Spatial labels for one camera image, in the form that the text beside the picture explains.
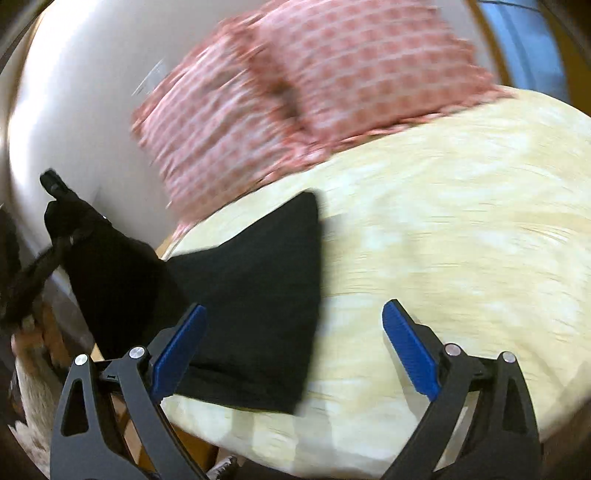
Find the left polka dot pillow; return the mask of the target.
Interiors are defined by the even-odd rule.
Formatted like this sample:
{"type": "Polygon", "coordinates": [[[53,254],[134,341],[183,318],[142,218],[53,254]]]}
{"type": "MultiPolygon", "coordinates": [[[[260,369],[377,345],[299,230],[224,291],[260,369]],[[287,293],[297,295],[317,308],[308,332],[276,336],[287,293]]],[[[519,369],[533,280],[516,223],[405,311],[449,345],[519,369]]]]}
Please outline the left polka dot pillow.
{"type": "Polygon", "coordinates": [[[270,93],[254,20],[224,22],[132,115],[181,236],[227,204],[329,157],[270,93]]]}

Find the black pants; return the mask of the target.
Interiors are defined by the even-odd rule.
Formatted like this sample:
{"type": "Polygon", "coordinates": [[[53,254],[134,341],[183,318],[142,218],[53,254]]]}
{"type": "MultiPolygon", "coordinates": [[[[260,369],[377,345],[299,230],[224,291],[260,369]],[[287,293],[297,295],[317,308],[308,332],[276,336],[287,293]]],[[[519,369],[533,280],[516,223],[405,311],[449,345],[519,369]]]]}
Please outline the black pants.
{"type": "Polygon", "coordinates": [[[206,331],[178,393],[290,414],[304,393],[321,310],[318,201],[298,194],[214,248],[160,259],[81,199],[51,201],[52,240],[84,321],[107,359],[149,344],[189,306],[206,331]]]}

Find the white wall switch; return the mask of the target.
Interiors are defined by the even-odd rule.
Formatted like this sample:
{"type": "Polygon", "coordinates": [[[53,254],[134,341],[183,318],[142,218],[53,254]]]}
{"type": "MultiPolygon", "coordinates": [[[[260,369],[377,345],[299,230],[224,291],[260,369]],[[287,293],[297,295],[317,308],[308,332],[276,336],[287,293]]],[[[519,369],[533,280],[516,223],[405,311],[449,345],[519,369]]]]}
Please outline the white wall switch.
{"type": "Polygon", "coordinates": [[[147,96],[160,84],[160,82],[168,75],[168,73],[169,69],[167,68],[164,60],[160,59],[140,81],[135,90],[132,92],[132,96],[147,96]]]}

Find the cream patterned bed sheet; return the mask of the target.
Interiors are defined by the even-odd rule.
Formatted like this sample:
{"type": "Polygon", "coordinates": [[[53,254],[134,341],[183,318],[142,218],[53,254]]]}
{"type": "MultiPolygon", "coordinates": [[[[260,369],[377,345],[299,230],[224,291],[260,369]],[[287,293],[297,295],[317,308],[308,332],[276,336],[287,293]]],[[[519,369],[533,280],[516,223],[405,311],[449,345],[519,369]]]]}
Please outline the cream patterned bed sheet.
{"type": "Polygon", "coordinates": [[[228,240],[298,192],[321,193],[325,307],[297,414],[173,396],[183,430],[304,477],[377,478],[428,401],[384,334],[398,299],[469,354],[513,352],[549,479],[590,475],[590,119],[510,98],[339,153],[219,210],[175,254],[228,240]]]}

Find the polka dot pillow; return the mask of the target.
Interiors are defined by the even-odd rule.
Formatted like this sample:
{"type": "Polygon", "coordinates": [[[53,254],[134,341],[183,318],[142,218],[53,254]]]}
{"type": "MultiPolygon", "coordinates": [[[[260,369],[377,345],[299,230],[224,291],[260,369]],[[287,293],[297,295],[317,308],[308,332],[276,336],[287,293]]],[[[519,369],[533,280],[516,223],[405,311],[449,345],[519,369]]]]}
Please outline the polka dot pillow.
{"type": "Polygon", "coordinates": [[[280,119],[336,146],[508,96],[431,1],[270,1],[230,23],[280,119]]]}
{"type": "Polygon", "coordinates": [[[227,204],[329,157],[270,93],[254,20],[224,22],[132,115],[181,236],[227,204]]]}

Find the right polka dot pillow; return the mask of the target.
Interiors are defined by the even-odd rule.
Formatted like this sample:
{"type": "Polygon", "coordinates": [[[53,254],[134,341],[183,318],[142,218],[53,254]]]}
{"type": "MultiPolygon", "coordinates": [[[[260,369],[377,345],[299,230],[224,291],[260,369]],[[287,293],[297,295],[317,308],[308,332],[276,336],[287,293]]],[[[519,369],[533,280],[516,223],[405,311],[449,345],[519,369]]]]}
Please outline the right polka dot pillow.
{"type": "Polygon", "coordinates": [[[270,1],[230,23],[280,119],[336,146],[508,96],[431,1],[270,1]]]}

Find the wooden framed window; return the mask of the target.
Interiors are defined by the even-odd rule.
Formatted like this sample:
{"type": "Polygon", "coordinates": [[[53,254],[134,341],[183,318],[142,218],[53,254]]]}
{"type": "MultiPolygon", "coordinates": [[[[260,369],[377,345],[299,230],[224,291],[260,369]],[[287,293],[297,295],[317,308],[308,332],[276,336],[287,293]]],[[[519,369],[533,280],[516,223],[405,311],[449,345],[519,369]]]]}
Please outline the wooden framed window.
{"type": "Polygon", "coordinates": [[[471,1],[503,83],[590,112],[590,39],[558,1],[471,1]]]}

